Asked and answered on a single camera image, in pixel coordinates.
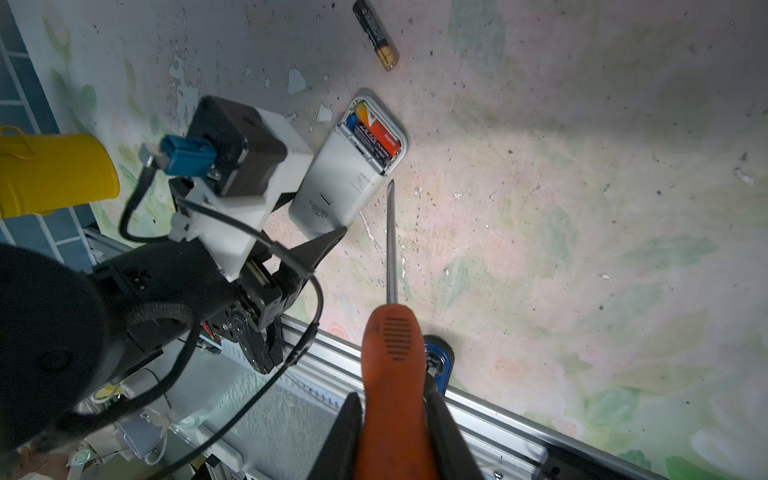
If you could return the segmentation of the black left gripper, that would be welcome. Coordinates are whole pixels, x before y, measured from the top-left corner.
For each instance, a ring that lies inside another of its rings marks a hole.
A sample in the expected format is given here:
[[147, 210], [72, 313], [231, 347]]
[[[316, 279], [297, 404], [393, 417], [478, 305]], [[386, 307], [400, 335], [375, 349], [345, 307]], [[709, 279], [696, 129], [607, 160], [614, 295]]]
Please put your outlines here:
[[[343, 239], [339, 227], [289, 249], [313, 272]], [[89, 276], [118, 326], [124, 355], [115, 372], [131, 375], [194, 325], [238, 344], [250, 366], [266, 374], [283, 361], [280, 317], [306, 285], [306, 274], [256, 247], [234, 281], [225, 279], [199, 240], [141, 246], [98, 265]]]

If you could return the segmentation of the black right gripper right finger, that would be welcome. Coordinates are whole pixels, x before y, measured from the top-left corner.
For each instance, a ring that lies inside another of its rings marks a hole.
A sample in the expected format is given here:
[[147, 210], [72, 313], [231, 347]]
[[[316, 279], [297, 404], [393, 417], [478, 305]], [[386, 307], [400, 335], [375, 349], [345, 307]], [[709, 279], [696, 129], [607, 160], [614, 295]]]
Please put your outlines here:
[[482, 479], [483, 475], [449, 412], [436, 380], [425, 375], [423, 391], [425, 421], [438, 478]]

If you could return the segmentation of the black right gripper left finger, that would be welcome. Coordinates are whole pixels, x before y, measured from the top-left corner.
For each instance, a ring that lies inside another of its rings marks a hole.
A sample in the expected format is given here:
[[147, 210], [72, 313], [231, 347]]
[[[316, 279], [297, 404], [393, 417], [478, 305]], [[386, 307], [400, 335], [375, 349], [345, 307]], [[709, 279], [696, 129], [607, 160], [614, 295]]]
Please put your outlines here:
[[311, 468], [308, 480], [354, 478], [363, 412], [359, 395], [350, 393]]

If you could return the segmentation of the orange handled screwdriver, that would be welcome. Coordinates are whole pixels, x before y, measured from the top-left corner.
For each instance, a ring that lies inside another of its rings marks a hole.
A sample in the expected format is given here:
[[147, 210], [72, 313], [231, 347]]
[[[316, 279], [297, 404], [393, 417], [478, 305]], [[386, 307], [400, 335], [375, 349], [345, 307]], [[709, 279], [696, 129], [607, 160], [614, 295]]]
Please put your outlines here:
[[386, 298], [371, 313], [362, 341], [365, 418], [354, 477], [436, 479], [424, 412], [424, 341], [413, 311], [398, 301], [394, 182], [386, 204]]

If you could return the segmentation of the small white remote control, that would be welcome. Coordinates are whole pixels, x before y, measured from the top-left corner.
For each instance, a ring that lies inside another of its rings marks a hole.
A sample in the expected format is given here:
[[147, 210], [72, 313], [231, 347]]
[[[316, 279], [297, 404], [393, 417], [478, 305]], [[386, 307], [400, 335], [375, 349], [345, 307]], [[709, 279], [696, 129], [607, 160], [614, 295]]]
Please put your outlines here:
[[[401, 142], [391, 166], [383, 170], [346, 126], [355, 107], [365, 101]], [[405, 131], [371, 95], [356, 96], [313, 159], [289, 206], [289, 217], [309, 240], [348, 227], [406, 156]]]

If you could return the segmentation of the red orange AAA battery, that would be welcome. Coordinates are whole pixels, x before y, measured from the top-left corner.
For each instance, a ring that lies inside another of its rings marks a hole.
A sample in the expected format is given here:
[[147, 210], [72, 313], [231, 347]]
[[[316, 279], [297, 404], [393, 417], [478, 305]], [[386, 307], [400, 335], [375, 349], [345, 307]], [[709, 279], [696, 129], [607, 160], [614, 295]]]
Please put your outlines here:
[[402, 146], [401, 142], [381, 122], [365, 101], [361, 101], [355, 107], [355, 115], [364, 129], [372, 135], [374, 147], [380, 147], [383, 159], [390, 159], [399, 152]]

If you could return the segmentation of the black gold AA battery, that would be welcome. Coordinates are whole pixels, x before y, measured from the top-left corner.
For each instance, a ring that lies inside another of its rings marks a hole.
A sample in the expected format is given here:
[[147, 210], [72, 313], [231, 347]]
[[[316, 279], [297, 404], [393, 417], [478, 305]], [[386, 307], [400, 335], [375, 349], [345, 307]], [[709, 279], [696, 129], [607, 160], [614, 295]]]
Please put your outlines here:
[[376, 14], [364, 0], [357, 0], [353, 13], [365, 32], [383, 68], [390, 72], [398, 64], [399, 57]]

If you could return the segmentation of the blue black AAA battery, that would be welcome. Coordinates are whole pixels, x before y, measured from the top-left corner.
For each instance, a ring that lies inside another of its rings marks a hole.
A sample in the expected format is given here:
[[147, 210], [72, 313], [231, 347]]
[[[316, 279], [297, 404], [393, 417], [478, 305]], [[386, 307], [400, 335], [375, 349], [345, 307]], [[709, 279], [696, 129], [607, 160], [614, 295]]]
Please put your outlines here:
[[363, 144], [364, 148], [372, 155], [383, 170], [391, 166], [393, 155], [385, 148], [385, 145], [356, 115], [350, 114], [345, 120], [346, 126], [353, 135]]

